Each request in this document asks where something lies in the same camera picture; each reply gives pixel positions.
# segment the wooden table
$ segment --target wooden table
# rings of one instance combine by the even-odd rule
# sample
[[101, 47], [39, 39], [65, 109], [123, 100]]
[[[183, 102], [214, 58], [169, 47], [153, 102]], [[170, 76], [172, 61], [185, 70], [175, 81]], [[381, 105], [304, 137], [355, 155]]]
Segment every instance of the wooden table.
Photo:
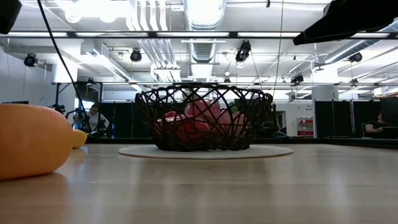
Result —
[[74, 150], [56, 173], [0, 182], [0, 223], [398, 223], [398, 152], [293, 145], [194, 161]]

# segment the round white mat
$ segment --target round white mat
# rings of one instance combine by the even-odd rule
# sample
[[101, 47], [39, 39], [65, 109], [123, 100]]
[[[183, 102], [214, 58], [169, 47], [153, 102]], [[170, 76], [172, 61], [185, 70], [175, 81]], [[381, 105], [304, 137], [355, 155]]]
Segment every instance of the round white mat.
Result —
[[150, 157], [161, 159], [242, 159], [283, 156], [293, 153], [285, 147], [252, 145], [241, 151], [171, 152], [158, 149], [155, 145], [133, 145], [124, 147], [119, 153], [125, 156]]

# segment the person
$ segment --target person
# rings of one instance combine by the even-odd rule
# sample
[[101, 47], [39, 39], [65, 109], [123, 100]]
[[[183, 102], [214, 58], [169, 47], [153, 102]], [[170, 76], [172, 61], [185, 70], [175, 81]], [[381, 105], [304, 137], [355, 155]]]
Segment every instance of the person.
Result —
[[383, 137], [383, 128], [392, 126], [390, 123], [383, 121], [381, 113], [377, 116], [377, 121], [370, 121], [365, 125], [365, 132], [369, 137]]
[[[88, 120], [88, 123], [90, 125], [91, 128], [91, 132], [95, 132], [97, 131], [97, 125], [98, 125], [98, 116], [100, 115], [99, 112], [100, 108], [97, 104], [93, 104], [93, 106], [91, 106], [90, 108], [90, 112], [88, 113], [88, 116], [90, 117]], [[75, 121], [75, 123], [80, 123], [83, 119], [79, 118], [79, 116], [76, 114], [73, 116], [73, 120]], [[101, 114], [101, 120], [104, 120], [104, 124], [105, 124], [105, 128], [108, 128], [109, 126], [109, 121], [108, 119], [105, 118], [105, 116], [103, 114]]]

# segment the ventilation duct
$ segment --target ventilation duct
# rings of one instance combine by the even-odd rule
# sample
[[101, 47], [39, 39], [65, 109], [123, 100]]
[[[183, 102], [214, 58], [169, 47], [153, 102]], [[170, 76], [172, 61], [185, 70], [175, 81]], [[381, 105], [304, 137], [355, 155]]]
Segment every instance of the ventilation duct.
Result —
[[[185, 25], [190, 31], [218, 31], [223, 25], [226, 0], [183, 0]], [[190, 44], [192, 74], [209, 77], [212, 65], [198, 65], [214, 60], [217, 44]]]
[[[380, 30], [380, 32], [398, 32], [398, 21], [393, 22], [391, 25]], [[328, 54], [324, 58], [325, 64], [331, 64], [346, 59], [361, 50], [370, 47], [381, 40], [352, 40], [348, 44], [340, 47], [334, 52]]]

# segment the black wire basket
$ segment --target black wire basket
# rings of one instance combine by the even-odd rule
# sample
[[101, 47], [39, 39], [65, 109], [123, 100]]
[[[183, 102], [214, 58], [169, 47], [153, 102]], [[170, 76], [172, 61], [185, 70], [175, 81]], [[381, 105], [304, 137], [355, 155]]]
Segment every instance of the black wire basket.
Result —
[[[228, 103], [226, 96], [235, 101]], [[272, 96], [236, 86], [180, 83], [138, 93], [136, 105], [161, 150], [237, 151], [248, 149], [259, 134]]]

